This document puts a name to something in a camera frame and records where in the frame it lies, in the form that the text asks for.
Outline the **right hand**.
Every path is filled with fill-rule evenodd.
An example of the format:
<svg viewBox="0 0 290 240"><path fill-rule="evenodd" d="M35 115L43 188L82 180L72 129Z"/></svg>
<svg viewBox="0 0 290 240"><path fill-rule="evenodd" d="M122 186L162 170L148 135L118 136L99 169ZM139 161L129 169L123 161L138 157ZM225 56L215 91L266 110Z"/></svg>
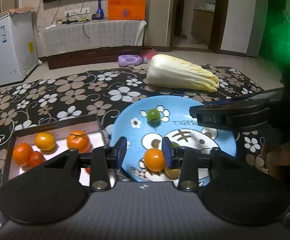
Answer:
<svg viewBox="0 0 290 240"><path fill-rule="evenodd" d="M290 142L274 148L265 141L261 149L261 157L266 162L269 175L279 179L279 167L290 166Z"/></svg>

